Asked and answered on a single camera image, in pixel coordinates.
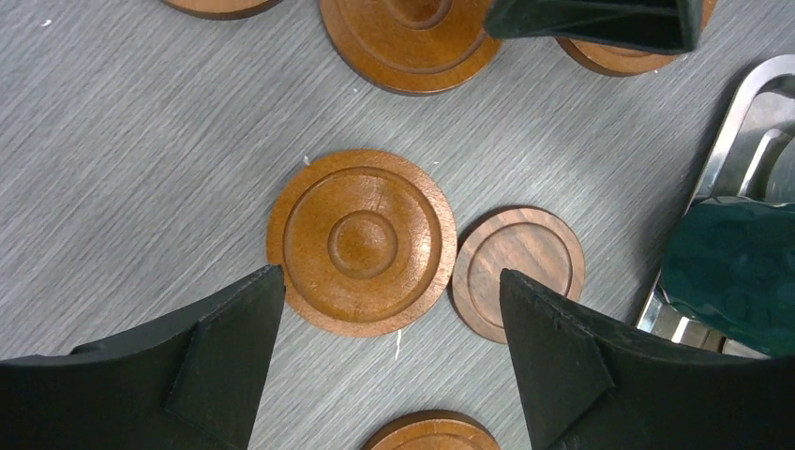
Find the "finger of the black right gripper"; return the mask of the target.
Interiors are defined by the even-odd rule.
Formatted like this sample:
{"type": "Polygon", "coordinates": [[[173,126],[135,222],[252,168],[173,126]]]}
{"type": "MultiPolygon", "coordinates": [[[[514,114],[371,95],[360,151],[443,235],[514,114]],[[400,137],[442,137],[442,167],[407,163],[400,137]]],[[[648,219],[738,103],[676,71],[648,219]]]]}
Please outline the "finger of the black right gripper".
{"type": "Polygon", "coordinates": [[[483,25],[493,38],[555,37],[676,55],[698,46],[703,20],[697,0],[503,0],[483,25]]]}

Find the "orange wooden coaster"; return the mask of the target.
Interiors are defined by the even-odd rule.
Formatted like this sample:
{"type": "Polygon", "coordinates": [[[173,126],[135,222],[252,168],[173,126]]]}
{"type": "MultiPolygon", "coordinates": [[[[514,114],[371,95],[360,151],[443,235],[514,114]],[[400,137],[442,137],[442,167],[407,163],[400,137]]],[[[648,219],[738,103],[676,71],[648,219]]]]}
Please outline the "orange wooden coaster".
{"type": "Polygon", "coordinates": [[[402,95],[454,89],[501,48],[483,28],[489,1],[322,0],[318,5],[331,42],[352,70],[402,95]]]}
{"type": "Polygon", "coordinates": [[[457,248],[442,189],[408,159],[375,149],[311,162],[278,195],[266,230],[288,305],[322,330],[357,338],[395,332],[428,312],[457,248]]]}
{"type": "Polygon", "coordinates": [[[500,450],[486,427],[461,412],[426,410],[405,414],[381,427],[363,445],[367,450],[500,450]]]}
{"type": "Polygon", "coordinates": [[[195,17],[231,21],[263,13],[279,0],[162,0],[162,3],[195,17]]]}
{"type": "MultiPolygon", "coordinates": [[[[676,8],[677,1],[560,1],[574,2],[592,8],[676,8]]],[[[700,30],[703,31],[711,17],[718,1],[695,1],[701,4],[700,30]]],[[[600,43],[591,43],[584,40],[556,37],[557,42],[564,51],[583,67],[610,77],[632,77],[647,72],[655,72],[664,66],[682,57],[680,54],[659,54],[644,52],[627,47],[617,47],[600,43]]]]}

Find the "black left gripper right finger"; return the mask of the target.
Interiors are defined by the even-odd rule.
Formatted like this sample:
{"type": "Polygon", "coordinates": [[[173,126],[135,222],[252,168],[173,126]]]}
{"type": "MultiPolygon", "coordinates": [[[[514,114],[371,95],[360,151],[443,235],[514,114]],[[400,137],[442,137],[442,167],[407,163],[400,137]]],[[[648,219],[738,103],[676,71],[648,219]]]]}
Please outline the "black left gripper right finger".
{"type": "Polygon", "coordinates": [[[794,360],[640,331],[516,270],[503,328],[535,449],[790,449],[794,360]]]}

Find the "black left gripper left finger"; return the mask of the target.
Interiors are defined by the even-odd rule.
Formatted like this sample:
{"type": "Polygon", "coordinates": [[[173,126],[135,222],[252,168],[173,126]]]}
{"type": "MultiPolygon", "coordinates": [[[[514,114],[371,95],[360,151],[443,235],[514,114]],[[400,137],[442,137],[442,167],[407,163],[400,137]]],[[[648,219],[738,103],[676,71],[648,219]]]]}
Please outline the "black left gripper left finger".
{"type": "Polygon", "coordinates": [[[285,301],[267,265],[66,355],[1,364],[5,449],[245,449],[285,301]]]}

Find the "dark walnut wooden coaster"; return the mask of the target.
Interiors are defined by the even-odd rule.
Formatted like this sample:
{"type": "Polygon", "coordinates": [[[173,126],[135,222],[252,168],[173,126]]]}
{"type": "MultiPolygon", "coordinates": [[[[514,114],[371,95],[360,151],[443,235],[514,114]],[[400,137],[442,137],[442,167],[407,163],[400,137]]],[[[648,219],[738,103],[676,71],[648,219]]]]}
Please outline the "dark walnut wooden coaster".
{"type": "Polygon", "coordinates": [[[506,206],[474,223],[460,243],[451,278],[459,318],[482,338],[504,344],[500,273],[518,270],[578,301],[586,278],[583,248],[558,216],[530,206],[506,206]]]}

